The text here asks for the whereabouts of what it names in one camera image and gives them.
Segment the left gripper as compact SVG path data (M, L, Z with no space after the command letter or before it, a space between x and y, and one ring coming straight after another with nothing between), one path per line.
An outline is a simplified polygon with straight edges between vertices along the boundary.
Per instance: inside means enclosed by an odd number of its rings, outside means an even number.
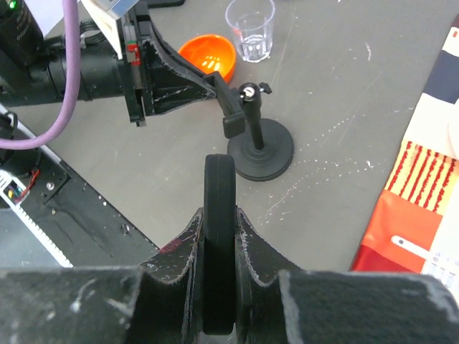
M118 71L129 120L138 127L148 116L217 97L213 81L179 56L146 16L146 6L135 5L118 20Z

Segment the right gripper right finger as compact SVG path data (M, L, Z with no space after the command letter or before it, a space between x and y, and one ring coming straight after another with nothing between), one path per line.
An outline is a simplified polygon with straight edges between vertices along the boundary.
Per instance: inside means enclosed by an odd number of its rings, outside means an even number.
M305 271L237 213L239 343L456 343L458 305L438 280Z

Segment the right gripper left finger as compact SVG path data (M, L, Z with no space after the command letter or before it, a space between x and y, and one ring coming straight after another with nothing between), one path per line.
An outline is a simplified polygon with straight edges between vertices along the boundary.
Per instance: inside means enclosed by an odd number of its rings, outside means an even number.
M1 341L194 343L202 222L138 266L2 270Z

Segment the black phone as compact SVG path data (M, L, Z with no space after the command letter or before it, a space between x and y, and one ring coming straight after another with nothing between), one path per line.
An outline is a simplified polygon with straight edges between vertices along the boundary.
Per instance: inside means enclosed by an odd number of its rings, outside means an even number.
M208 155L204 168L203 331L232 332L236 313L236 179L232 156Z

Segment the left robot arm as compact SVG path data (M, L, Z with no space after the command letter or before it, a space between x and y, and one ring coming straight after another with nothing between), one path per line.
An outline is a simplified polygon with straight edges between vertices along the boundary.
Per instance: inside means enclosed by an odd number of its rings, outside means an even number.
M85 20L77 25L77 34L98 31L93 38L78 40L78 100L124 97L129 120L142 126L148 116L217 97L222 77L203 73L172 49L153 24L146 2L129 5L114 25L119 48L109 42L102 24ZM65 48L62 36L44 38L25 1L2 1L1 103L19 107L62 102Z

